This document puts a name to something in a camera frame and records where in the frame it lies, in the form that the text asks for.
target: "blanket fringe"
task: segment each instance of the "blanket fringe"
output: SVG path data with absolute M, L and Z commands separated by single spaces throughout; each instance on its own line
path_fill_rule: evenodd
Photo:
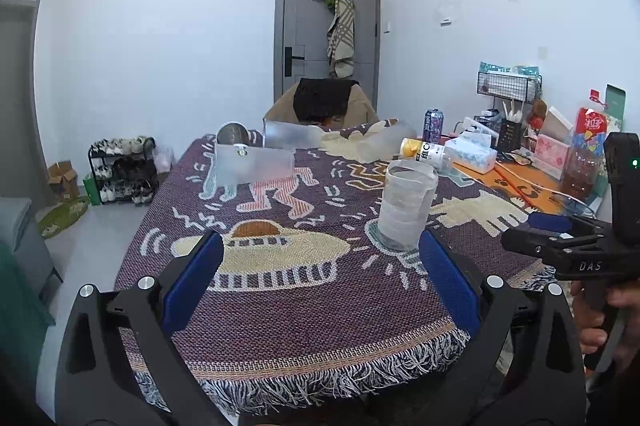
M 556 280 L 555 272 L 553 267 L 544 266 L 519 288 L 542 290 Z M 466 332 L 454 329 L 409 350 L 335 370 L 263 379 L 204 379 L 199 383 L 216 405 L 232 415 L 304 408 L 321 404 L 323 397 L 355 397 L 408 382 L 433 370 L 443 372 L 456 361 L 468 339 Z M 146 401 L 169 411 L 151 375 L 139 370 L 134 372 Z
M 529 291 L 542 291 L 543 288 L 549 283 L 558 281 L 556 280 L 556 269 L 550 265 L 543 265 L 542 270 L 535 273 L 531 278 L 525 280 L 519 284 L 518 289 L 524 289 Z

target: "chair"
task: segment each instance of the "chair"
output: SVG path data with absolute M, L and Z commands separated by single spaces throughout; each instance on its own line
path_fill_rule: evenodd
M 0 242 L 8 247 L 36 295 L 51 275 L 63 282 L 38 230 L 31 199 L 0 197 Z
M 264 115 L 264 119 L 304 124 L 304 122 L 298 120 L 298 116 L 296 116 L 296 112 L 293 109 L 293 98 L 297 88 L 298 83 L 289 88 Z M 347 104 L 347 113 L 344 116 L 334 117 L 328 127 L 332 130 L 341 130 L 358 126 L 359 124 L 378 122 L 379 120 L 378 114 L 371 106 L 363 89 L 360 88 L 360 85 L 353 85 Z

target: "white tile floor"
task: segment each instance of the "white tile floor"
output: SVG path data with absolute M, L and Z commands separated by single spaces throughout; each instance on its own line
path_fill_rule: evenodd
M 47 240 L 53 262 L 64 279 L 49 304 L 49 312 L 56 324 L 47 331 L 36 385 L 36 401 L 52 419 L 55 418 L 60 345 L 76 293 L 88 282 L 102 292 L 113 289 L 122 259 L 146 209 L 147 206 L 136 207 L 133 204 L 90 206 L 74 225 Z M 41 218 L 44 213 L 38 212 L 37 216 Z M 238 424 L 236 417 L 226 417 L 231 424 Z

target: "white wall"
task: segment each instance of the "white wall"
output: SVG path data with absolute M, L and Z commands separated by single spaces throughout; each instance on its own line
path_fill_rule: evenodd
M 79 172 L 97 139 L 152 135 L 176 156 L 273 103 L 275 0 L 56 0 L 60 154 Z
M 457 18 L 441 28 L 439 6 Z M 445 130 L 491 105 L 475 94 L 478 65 L 540 66 L 544 99 L 573 120 L 590 88 L 624 88 L 626 129 L 640 131 L 640 0 L 383 0 L 378 111 L 421 128 L 427 108 Z M 548 58 L 538 57 L 539 47 Z
M 52 10 L 52 0 L 40 0 L 33 63 L 36 115 L 47 164 L 60 160 L 51 70 Z

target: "gray door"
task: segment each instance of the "gray door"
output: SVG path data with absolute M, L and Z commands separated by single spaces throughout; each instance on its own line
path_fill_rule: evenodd
M 355 46 L 350 79 L 360 83 L 375 108 L 378 101 L 380 0 L 353 0 L 353 3 Z M 327 31 L 333 18 L 334 12 L 323 0 L 276 0 L 275 99 L 300 78 L 329 77 Z
M 54 202 L 33 104 L 37 11 L 37 2 L 0 0 L 0 196 L 29 197 L 34 211 Z

